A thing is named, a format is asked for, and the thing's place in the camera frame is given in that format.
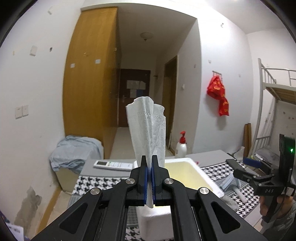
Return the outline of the person's right hand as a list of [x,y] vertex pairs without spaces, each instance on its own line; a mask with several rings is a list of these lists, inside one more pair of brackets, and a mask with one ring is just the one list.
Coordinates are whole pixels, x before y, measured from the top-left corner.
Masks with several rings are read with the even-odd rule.
[[[281,196],[277,197],[277,202],[279,204],[281,204],[281,209],[277,214],[277,218],[282,218],[286,214],[288,214],[288,212],[291,210],[295,200],[293,199],[292,196],[281,195]],[[260,214],[262,216],[266,216],[267,212],[268,212],[268,207],[265,204],[265,197],[264,196],[260,196],[259,203],[260,203]]]

